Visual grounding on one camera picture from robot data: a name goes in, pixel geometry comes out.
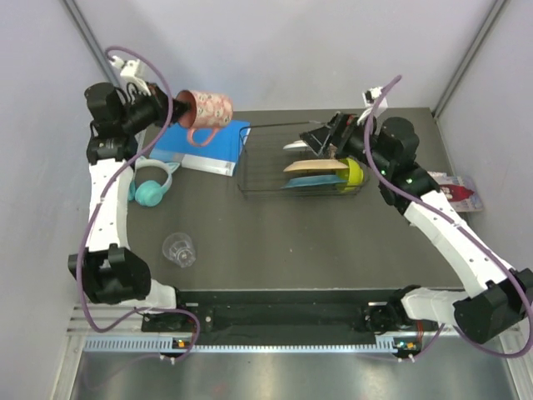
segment blue plate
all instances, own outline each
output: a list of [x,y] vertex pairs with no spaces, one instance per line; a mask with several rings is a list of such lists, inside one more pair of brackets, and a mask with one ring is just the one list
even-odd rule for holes
[[334,185],[346,183],[346,179],[341,179],[337,175],[316,175],[315,177],[294,177],[282,189],[302,188],[304,186]]

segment mug handle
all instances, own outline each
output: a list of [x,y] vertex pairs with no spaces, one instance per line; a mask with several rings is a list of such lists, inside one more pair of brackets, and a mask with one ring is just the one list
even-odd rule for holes
[[203,148],[204,146],[207,146],[211,142],[211,140],[213,140],[215,135],[219,133],[221,129],[219,127],[214,127],[211,131],[211,135],[209,135],[206,140],[199,144],[194,141],[194,132],[196,130],[197,129],[195,127],[191,127],[187,130],[187,141],[195,148]]

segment headphone ear cup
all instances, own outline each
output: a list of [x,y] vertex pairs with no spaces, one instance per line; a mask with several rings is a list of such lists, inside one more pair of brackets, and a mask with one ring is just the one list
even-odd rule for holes
[[146,207],[155,207],[163,199],[163,190],[156,181],[146,181],[137,188],[135,200]]
[[128,200],[129,202],[132,202],[133,200],[135,200],[135,191],[136,191],[136,189],[135,189],[135,182],[132,181],[132,182],[130,183],[130,188],[129,188],[128,191],[127,191],[127,200]]

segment beige plate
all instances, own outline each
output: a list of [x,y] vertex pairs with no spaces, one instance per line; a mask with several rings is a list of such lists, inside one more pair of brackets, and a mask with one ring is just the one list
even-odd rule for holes
[[346,164],[337,160],[296,161],[283,170],[284,173],[304,173],[305,171],[338,171],[348,169]]

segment gray tabletop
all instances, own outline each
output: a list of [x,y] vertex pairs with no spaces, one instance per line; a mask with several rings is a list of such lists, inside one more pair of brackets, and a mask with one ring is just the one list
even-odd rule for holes
[[[238,112],[252,124],[327,121],[334,110]],[[418,162],[449,172],[441,136],[429,109],[389,109],[415,126]],[[301,132],[301,127],[286,127]],[[157,132],[149,130],[147,139]],[[137,181],[162,181],[164,172],[143,168]],[[342,198],[246,199],[234,177],[179,168],[170,191],[154,208],[132,202],[130,246],[152,276],[180,289],[401,288],[417,283],[456,288],[460,281],[444,258],[370,182]],[[181,269],[162,255],[170,233],[191,236],[197,260]]]

